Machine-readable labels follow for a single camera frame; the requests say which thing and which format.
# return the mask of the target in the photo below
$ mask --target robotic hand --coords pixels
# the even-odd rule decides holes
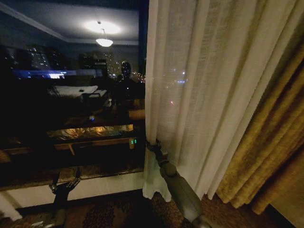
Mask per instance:
[[[76,185],[80,182],[80,169],[77,168],[75,178],[71,182],[57,185],[60,173],[58,173],[53,183],[49,185],[52,193],[55,194],[55,200],[52,205],[52,211],[41,218],[41,221],[32,224],[33,227],[39,228],[59,228],[64,227],[66,220],[67,197]]]
[[[147,142],[147,148],[155,153],[161,176],[165,179],[181,214],[196,228],[210,228],[211,226],[204,221],[200,199],[187,181],[179,175],[176,167],[168,161],[168,154],[161,150],[160,142],[157,140],[154,146]]]

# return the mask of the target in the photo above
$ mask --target wall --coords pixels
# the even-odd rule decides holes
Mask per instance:
[[[128,61],[132,71],[138,72],[138,46],[112,45],[102,47],[98,44],[59,44],[57,48],[70,60],[78,61],[83,53],[112,53],[115,61],[119,63]]]
[[[297,228],[304,228],[304,172],[271,205]]]
[[[82,180],[68,200],[131,191],[143,188],[143,172]],[[20,219],[16,208],[53,203],[55,195],[48,185],[0,192],[0,212],[12,220]]]
[[[60,40],[18,19],[0,12],[0,44],[20,49],[27,45],[56,46]]]
[[[112,45],[101,47],[98,44],[71,44],[55,38],[35,27],[0,12],[0,45],[28,49],[28,45],[56,47],[74,64],[77,69],[78,56],[83,53],[112,53],[115,61],[128,61],[132,71],[138,71],[138,46]]]

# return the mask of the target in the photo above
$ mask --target drapery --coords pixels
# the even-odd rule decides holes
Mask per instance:
[[[304,45],[256,110],[217,190],[224,202],[230,201],[236,208],[250,203],[267,179],[304,144],[303,97]],[[292,172],[289,175],[285,179],[294,177]],[[274,195],[279,193],[279,188],[273,188]],[[270,190],[264,191],[269,198],[261,195],[256,200],[257,213],[274,197]]]
[[[214,195],[303,9],[303,0],[150,1],[146,137],[200,198]],[[146,150],[143,195],[155,191],[171,199]]]
[[[262,213],[269,203],[273,203],[274,200],[279,199],[279,197],[289,191],[291,186],[303,180],[303,164],[304,145],[302,145],[302,147],[298,149],[298,152],[293,154],[288,162],[262,187],[257,197],[253,200],[252,210],[256,214]]]
[[[0,192],[0,212],[4,218],[9,217],[13,221],[22,218],[11,202],[8,201],[6,194],[3,192]]]

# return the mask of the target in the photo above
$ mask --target sheer white curtain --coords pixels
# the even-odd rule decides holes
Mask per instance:
[[[303,0],[150,0],[146,136],[212,198],[287,45]],[[171,199],[146,150],[143,194]]]

